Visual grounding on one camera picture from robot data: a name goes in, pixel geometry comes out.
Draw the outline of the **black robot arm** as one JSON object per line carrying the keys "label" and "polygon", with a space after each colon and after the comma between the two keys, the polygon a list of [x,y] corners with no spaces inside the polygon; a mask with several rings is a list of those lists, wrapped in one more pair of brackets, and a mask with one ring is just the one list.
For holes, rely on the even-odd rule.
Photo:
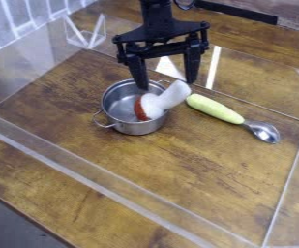
{"label": "black robot arm", "polygon": [[192,84],[198,77],[200,56],[208,49],[210,23],[175,19],[171,2],[175,2],[182,10],[194,6],[194,2],[182,6],[178,0],[140,0],[143,25],[112,37],[118,62],[128,67],[142,90],[150,89],[147,59],[182,54],[186,81]]}

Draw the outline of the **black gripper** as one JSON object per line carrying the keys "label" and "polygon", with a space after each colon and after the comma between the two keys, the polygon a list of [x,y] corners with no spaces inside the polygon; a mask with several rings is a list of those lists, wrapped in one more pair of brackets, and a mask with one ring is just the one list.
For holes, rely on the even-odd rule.
{"label": "black gripper", "polygon": [[142,90],[150,90],[146,59],[184,55],[187,84],[196,81],[200,55],[208,49],[206,21],[154,19],[136,29],[115,35],[116,59],[128,66],[132,79]]}

